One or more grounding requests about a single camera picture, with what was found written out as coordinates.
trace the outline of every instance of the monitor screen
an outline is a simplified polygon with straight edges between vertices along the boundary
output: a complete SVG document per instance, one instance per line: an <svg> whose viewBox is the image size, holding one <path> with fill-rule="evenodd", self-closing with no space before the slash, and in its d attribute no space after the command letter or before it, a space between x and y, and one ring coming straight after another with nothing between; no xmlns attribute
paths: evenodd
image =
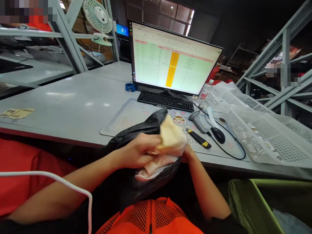
<svg viewBox="0 0 312 234"><path fill-rule="evenodd" d="M117 33L124 35L124 36L129 36L129 31L128 31L128 27L126 26L122 26L120 24L116 24L116 28L117 28Z"/></svg>
<svg viewBox="0 0 312 234"><path fill-rule="evenodd" d="M130 21L133 82L198 95L222 48Z"/></svg>

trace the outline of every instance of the plastic crate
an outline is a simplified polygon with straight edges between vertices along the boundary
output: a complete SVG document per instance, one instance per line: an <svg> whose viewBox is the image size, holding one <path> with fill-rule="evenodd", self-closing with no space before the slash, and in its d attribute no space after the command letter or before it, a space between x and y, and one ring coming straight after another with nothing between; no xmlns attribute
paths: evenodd
<svg viewBox="0 0 312 234"><path fill-rule="evenodd" d="M298 134L300 137L302 137L309 144L312 144L312 129L304 126L303 124L289 116L278 115L275 113L272 114L272 116L280 121L282 124L284 124L286 127L291 129L293 132Z"/></svg>
<svg viewBox="0 0 312 234"><path fill-rule="evenodd" d="M312 227L311 182L234 179L228 184L228 192L232 214L249 234L285 234L283 223L271 208L294 215Z"/></svg>
<svg viewBox="0 0 312 234"><path fill-rule="evenodd" d="M260 102L253 99L251 96L242 93L237 93L236 96L255 111L274 113L269 108L265 107Z"/></svg>
<svg viewBox="0 0 312 234"><path fill-rule="evenodd" d="M312 168L311 144L270 113L231 108L226 121L254 162ZM248 123L259 133L256 134Z"/></svg>
<svg viewBox="0 0 312 234"><path fill-rule="evenodd" d="M228 114L231 107L250 110L249 106L247 106L233 93L217 86L215 86L213 90L208 92L206 101L215 112Z"/></svg>

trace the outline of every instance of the fan grille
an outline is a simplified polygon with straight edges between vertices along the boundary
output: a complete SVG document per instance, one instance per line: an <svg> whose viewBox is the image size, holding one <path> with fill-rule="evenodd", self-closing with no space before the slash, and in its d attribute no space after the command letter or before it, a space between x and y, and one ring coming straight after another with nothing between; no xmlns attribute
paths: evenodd
<svg viewBox="0 0 312 234"><path fill-rule="evenodd" d="M108 16L105 8L96 0L85 0L83 5L83 10L88 22L98 31L102 33L108 33L112 29L112 21Z"/></svg>

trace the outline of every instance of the orange highlighted column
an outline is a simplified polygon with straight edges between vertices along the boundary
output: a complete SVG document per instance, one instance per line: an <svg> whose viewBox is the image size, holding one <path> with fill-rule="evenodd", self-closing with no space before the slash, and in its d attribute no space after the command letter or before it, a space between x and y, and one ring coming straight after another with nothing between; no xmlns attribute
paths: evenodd
<svg viewBox="0 0 312 234"><path fill-rule="evenodd" d="M176 72L176 65L178 64L179 60L179 55L178 53L172 52L171 54L171 59L170 59L170 65L169 65L169 71L167 75L167 81L166 81L166 86L171 87L172 82L173 82L173 77L175 76Z"/></svg>

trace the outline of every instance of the computer mouse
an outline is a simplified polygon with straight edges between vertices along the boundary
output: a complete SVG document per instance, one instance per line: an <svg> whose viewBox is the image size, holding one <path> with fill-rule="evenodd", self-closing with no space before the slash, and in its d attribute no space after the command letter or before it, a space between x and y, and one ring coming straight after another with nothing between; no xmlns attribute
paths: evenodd
<svg viewBox="0 0 312 234"><path fill-rule="evenodd" d="M218 142L220 142L221 144L225 142L224 133L220 129L212 127L210 130L212 131L212 134L214 135L214 137Z"/></svg>

